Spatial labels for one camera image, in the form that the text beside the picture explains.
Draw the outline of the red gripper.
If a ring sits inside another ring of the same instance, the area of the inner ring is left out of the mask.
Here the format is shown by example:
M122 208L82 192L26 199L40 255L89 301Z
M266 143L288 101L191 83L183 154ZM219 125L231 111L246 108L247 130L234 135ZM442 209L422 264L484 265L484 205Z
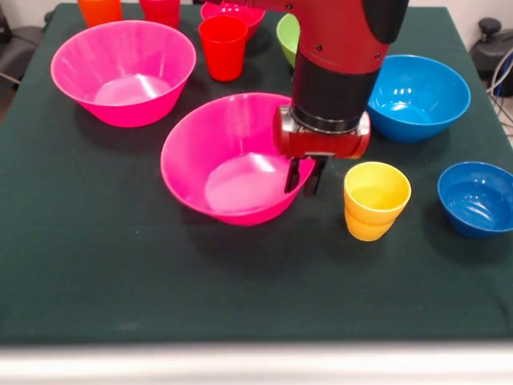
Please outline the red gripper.
M370 137L371 122L367 112L363 113L354 130L325 133L300 125L293 118L289 106L277 107L273 114L273 144L282 156L291 158L284 192L291 193L299 184L301 174L298 158L313 156L313 171L303 188L306 197L313 197L327 164L327 156L338 159L361 158L368 148Z

